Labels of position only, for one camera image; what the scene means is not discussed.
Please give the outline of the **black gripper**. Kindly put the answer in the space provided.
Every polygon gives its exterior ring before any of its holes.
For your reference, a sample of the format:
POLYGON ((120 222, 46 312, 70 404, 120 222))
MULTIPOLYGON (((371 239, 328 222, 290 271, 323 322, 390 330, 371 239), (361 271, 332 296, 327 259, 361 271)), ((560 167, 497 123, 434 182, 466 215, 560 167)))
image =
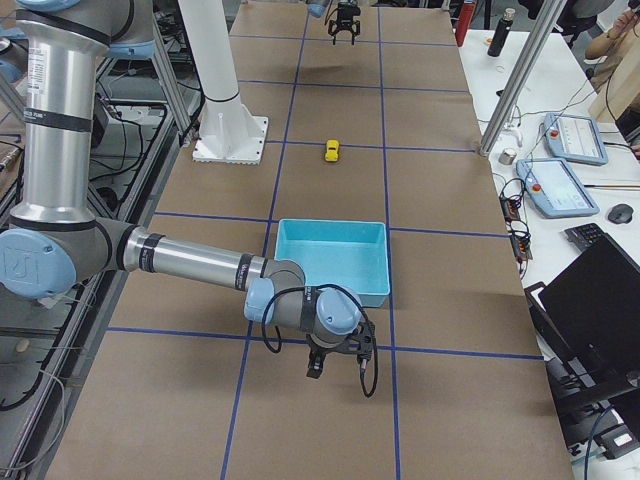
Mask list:
POLYGON ((328 12, 328 35, 332 37, 333 45, 336 45, 337 34, 343 31, 351 34, 351 44, 355 44, 361 33, 360 15, 361 9, 356 1, 339 1, 328 12))
POLYGON ((312 379, 319 379, 323 373, 326 359, 323 352, 355 355, 358 361, 370 361, 376 350, 373 323, 360 322, 352 333, 331 342, 321 340, 314 334, 307 334, 306 339, 313 349, 319 350, 309 352, 306 376, 312 379))

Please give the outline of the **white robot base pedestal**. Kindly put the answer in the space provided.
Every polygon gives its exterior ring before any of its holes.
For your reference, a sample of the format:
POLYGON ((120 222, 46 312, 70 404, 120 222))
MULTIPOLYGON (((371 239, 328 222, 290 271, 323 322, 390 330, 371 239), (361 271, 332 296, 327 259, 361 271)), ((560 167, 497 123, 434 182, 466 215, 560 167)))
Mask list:
POLYGON ((179 8, 205 98, 193 159, 259 164, 269 119, 241 99, 223 4, 183 0, 179 8))

